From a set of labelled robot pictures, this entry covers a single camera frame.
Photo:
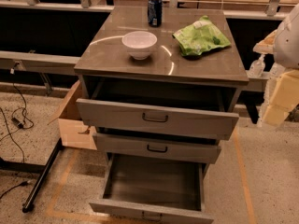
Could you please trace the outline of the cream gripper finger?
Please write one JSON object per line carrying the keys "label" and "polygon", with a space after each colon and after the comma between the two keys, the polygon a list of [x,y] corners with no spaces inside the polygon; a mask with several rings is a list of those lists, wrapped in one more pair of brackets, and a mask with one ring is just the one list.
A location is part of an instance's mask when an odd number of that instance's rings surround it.
{"label": "cream gripper finger", "polygon": [[253,51],[260,53],[260,54],[273,54],[276,33],[277,33],[277,31],[274,30],[265,39],[258,42],[253,47]]}
{"label": "cream gripper finger", "polygon": [[277,127],[299,104],[299,71],[289,70],[266,84],[262,123]]}

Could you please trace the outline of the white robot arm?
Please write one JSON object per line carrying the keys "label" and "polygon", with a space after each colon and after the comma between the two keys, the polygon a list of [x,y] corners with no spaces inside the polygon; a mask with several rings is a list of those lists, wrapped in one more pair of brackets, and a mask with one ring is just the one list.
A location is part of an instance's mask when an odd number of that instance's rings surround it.
{"label": "white robot arm", "polygon": [[276,128],[299,105],[299,4],[253,50],[273,54],[274,62],[284,68],[268,79],[258,119],[260,127]]}

